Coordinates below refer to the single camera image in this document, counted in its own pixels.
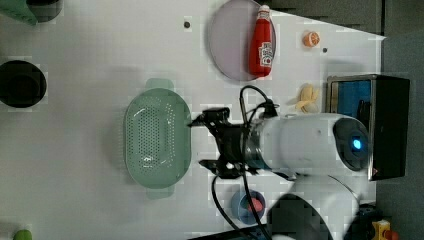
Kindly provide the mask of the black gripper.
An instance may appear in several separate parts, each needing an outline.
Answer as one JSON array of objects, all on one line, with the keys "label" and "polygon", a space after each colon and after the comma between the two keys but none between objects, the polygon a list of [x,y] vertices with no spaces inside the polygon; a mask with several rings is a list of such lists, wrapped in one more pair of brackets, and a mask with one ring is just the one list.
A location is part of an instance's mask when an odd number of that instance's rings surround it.
[{"label": "black gripper", "polygon": [[218,160],[200,160],[199,164],[221,179],[237,179],[244,173],[242,168],[228,168],[227,164],[242,164],[245,162],[243,143],[248,136],[249,128],[244,124],[228,122],[230,109],[228,107],[213,107],[205,109],[192,120],[188,126],[212,126],[211,134],[219,151]]}]

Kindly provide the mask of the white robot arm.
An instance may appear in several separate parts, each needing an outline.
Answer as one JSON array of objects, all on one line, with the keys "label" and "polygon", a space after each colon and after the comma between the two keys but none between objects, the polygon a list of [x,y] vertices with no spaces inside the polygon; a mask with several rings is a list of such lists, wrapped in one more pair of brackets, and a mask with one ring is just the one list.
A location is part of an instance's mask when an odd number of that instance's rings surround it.
[{"label": "white robot arm", "polygon": [[265,239],[345,240],[366,190],[366,127],[334,113],[279,116],[266,109],[243,124],[231,123],[229,114],[211,108],[190,121],[208,129],[219,151],[200,164],[221,179],[262,170],[292,183],[266,214]]}]

